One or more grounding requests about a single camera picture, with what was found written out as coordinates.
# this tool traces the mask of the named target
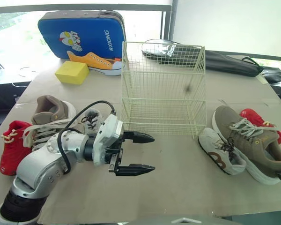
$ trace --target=brown logo on shoe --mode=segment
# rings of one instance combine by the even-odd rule
[[[216,153],[216,152],[209,152],[209,155],[211,156],[216,156],[217,159],[215,159],[215,162],[222,168],[222,169],[225,169],[226,168],[226,164],[222,161],[222,158],[221,156]]]

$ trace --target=white sneaker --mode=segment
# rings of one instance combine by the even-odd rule
[[[92,135],[98,133],[103,122],[104,119],[100,111],[97,109],[87,110],[81,119],[81,123],[84,123],[84,134]]]
[[[23,146],[36,151],[42,148],[51,136],[61,129],[76,116],[76,110],[72,104],[50,96],[40,96],[37,99],[37,109],[32,117],[32,126],[25,129],[23,134]]]
[[[217,166],[228,175],[242,173],[247,163],[236,151],[233,143],[224,142],[220,136],[211,128],[205,128],[199,135],[199,145]]]

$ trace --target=shoelace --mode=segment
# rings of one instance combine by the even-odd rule
[[[43,145],[58,133],[61,129],[65,128],[69,121],[72,119],[57,120],[43,125],[32,125],[25,129],[23,134],[23,146],[32,147],[32,151],[36,151],[43,147]]]
[[[215,144],[218,146],[219,150],[227,151],[229,155],[229,160],[232,161],[232,159],[235,157],[234,151],[234,141],[231,137],[228,138],[227,142],[225,142],[221,137],[219,140],[215,142]]]
[[[265,125],[265,126],[267,126],[267,127],[270,126],[270,125],[273,125],[273,126],[275,127],[275,125],[272,124],[271,122],[269,122],[269,121],[264,121],[261,116],[257,117],[255,120],[256,120],[259,124]]]
[[[95,113],[90,116],[85,116],[81,119],[81,123],[86,123],[88,126],[88,129],[92,131],[96,131],[99,128],[99,123],[102,121],[102,117],[99,116],[98,113]]]
[[[1,137],[4,138],[4,139],[3,139],[4,143],[9,144],[9,143],[11,143],[11,142],[13,142],[13,141],[15,140],[15,139],[13,138],[13,136],[16,136],[16,135],[18,135],[18,133],[15,133],[15,130],[12,129],[12,130],[11,130],[11,133],[10,133],[9,135],[7,135],[7,136],[1,135]]]
[[[93,57],[93,59],[99,61],[99,58],[97,58],[96,56],[93,56],[93,54],[90,54],[89,56]]]
[[[278,130],[274,127],[257,127],[246,118],[243,118],[241,121],[232,124],[231,126],[229,126],[229,128],[244,136],[246,140],[262,134],[263,130]]]

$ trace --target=sneaker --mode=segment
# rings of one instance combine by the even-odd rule
[[[257,127],[275,127],[275,125],[270,123],[269,121],[264,121],[262,117],[259,116],[258,113],[252,109],[244,109],[240,112],[239,115],[243,118],[246,118],[248,121],[250,121]],[[277,133],[279,135],[278,144],[281,144],[281,132],[277,131]]]
[[[242,173],[247,163],[234,151],[233,143],[224,142],[211,128],[199,135],[199,145],[217,166],[228,175]]]
[[[103,116],[97,109],[87,110],[81,119],[81,123],[84,123],[84,134],[93,135],[98,133],[103,122]]]
[[[257,127],[228,106],[220,106],[212,127],[224,141],[232,138],[234,149],[247,162],[247,170],[263,184],[276,184],[281,174],[281,149],[274,127]]]
[[[65,128],[76,115],[74,106],[60,101],[51,95],[37,99],[37,109],[32,117],[32,126],[23,135],[24,147],[32,147],[32,151],[42,148],[51,136]]]
[[[19,163],[31,153],[31,148],[23,147],[22,138],[24,130],[30,126],[30,123],[15,120],[9,125],[8,131],[1,135],[4,141],[4,150],[0,161],[0,172],[2,174],[15,175]]]
[[[105,75],[121,75],[122,62],[120,61],[120,59],[104,59],[91,52],[86,54],[85,56],[77,56],[73,52],[67,51],[67,55],[69,56],[71,61],[86,63],[90,69],[99,71],[100,73],[103,73]]]

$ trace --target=shoe tongue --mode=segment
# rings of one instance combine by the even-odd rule
[[[50,123],[52,122],[52,116],[53,113],[52,112],[39,112],[36,113],[33,117],[32,117],[32,123],[34,125],[43,125],[46,123]]]
[[[266,148],[270,143],[277,141],[279,135],[276,131],[263,130],[263,133],[258,135],[258,138],[262,141],[264,148]]]

